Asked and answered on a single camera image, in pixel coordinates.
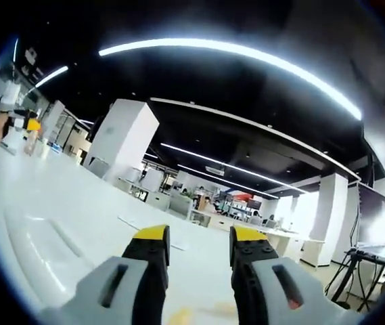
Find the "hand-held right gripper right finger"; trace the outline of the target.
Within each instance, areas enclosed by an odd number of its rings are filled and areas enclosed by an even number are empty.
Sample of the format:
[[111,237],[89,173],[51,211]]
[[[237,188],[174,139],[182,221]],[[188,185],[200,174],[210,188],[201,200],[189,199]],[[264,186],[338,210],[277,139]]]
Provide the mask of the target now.
[[263,233],[232,226],[229,237],[240,324],[351,324],[351,311],[331,302],[295,261],[279,257]]

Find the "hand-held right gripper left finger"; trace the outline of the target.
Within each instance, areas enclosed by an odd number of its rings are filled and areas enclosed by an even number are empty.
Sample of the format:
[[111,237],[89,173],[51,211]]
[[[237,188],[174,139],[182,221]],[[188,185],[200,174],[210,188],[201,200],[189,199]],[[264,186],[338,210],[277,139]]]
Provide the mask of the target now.
[[170,228],[139,230],[122,256],[88,273],[59,308],[41,313],[42,324],[161,324],[168,288]]

